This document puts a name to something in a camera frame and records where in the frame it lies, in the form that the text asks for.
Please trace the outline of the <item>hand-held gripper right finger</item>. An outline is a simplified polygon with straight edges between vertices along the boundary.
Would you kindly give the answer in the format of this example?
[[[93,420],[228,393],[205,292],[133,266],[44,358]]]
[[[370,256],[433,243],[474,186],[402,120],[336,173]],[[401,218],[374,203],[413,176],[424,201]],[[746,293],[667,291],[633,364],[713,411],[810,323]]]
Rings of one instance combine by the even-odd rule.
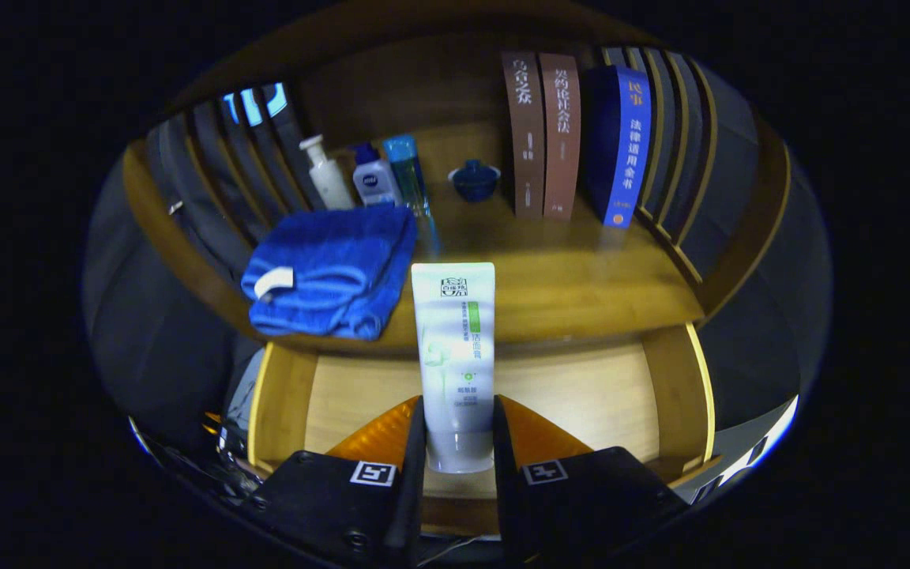
[[[494,397],[498,523],[510,564],[611,564],[689,504],[624,447],[593,450],[539,413]]]

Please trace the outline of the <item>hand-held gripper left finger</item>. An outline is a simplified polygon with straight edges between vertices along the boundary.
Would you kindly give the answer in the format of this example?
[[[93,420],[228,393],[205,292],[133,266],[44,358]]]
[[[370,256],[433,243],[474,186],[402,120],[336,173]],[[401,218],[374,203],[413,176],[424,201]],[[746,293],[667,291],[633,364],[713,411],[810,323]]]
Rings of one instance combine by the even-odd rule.
[[[423,399],[409,398],[366,428],[393,449],[296,451],[246,500],[246,520],[314,564],[414,566],[426,467]]]

